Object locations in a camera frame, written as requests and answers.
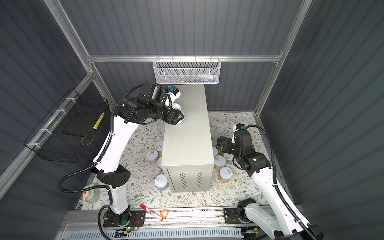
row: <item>vent grille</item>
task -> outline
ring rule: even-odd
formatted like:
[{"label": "vent grille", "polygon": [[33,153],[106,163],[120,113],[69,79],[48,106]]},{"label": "vent grille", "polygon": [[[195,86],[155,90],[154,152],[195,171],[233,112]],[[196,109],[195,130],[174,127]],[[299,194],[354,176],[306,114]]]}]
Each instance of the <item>vent grille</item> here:
[{"label": "vent grille", "polygon": [[[112,232],[106,233],[111,239],[119,239],[112,237]],[[174,229],[139,229],[131,232],[123,239],[156,239],[156,238],[212,238],[212,237],[233,237],[241,238],[241,229],[235,227],[206,227],[206,228],[174,228]],[[71,231],[68,240],[86,239],[86,240],[103,240],[99,230],[87,231]]]},{"label": "vent grille", "polygon": [[203,184],[203,172],[197,174],[197,187],[201,187]]},{"label": "vent grille", "polygon": [[183,188],[186,188],[187,187],[187,180],[185,179],[185,173],[180,174],[180,179],[181,179],[181,185],[183,186]]}]

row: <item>beige metal box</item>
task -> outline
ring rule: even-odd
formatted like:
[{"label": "beige metal box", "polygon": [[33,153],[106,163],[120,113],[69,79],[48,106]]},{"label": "beige metal box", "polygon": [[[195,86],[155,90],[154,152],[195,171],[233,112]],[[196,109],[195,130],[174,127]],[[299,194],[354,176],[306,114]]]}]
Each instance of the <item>beige metal box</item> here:
[{"label": "beige metal box", "polygon": [[207,100],[203,84],[177,85],[185,119],[167,124],[161,167],[172,192],[208,191],[214,168]]}]

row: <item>leaf pattern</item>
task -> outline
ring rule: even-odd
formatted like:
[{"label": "leaf pattern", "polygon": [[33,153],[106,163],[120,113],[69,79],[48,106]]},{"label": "leaf pattern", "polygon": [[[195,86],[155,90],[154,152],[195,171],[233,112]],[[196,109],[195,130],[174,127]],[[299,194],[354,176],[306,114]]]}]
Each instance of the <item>leaf pattern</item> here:
[{"label": "leaf pattern", "polygon": [[[220,136],[232,137],[232,128],[237,123],[255,124],[252,113],[209,113],[212,145],[216,146]],[[154,185],[157,175],[163,174],[157,164],[145,160],[145,154],[153,149],[156,142],[164,139],[165,122],[158,120],[149,125],[139,125],[121,155],[120,164],[131,172],[126,184],[127,200],[132,209],[144,205],[152,208],[165,207],[197,207],[197,206],[228,206],[236,205],[238,201],[252,197],[259,204],[268,204],[259,187],[250,179],[245,171],[239,170],[233,164],[226,166],[232,169],[234,176],[228,183],[218,179],[218,169],[214,169],[211,186],[206,192],[175,192],[170,187],[159,191]],[[267,156],[258,129],[252,129],[253,144]],[[95,178],[94,183],[101,184]],[[82,209],[100,209],[109,203],[106,190],[100,189],[100,199],[95,204],[84,203]]]}]

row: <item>white mesh basket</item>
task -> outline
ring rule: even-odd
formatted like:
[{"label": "white mesh basket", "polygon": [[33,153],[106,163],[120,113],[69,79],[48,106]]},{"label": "white mesh basket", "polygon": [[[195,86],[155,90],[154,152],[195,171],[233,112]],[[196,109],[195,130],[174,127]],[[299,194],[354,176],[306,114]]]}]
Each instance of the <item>white mesh basket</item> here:
[{"label": "white mesh basket", "polygon": [[160,84],[215,84],[219,82],[221,62],[153,61],[156,83]]}]

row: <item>black wire basket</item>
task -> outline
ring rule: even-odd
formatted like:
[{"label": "black wire basket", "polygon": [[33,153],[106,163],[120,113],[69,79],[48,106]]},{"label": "black wire basket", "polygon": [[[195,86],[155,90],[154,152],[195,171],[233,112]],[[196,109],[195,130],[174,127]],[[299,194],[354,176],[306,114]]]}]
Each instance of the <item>black wire basket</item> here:
[{"label": "black wire basket", "polygon": [[43,160],[86,165],[109,133],[111,112],[104,98],[77,94],[69,100],[63,109],[56,110],[48,125],[35,129],[38,137],[29,136],[24,145]]}]

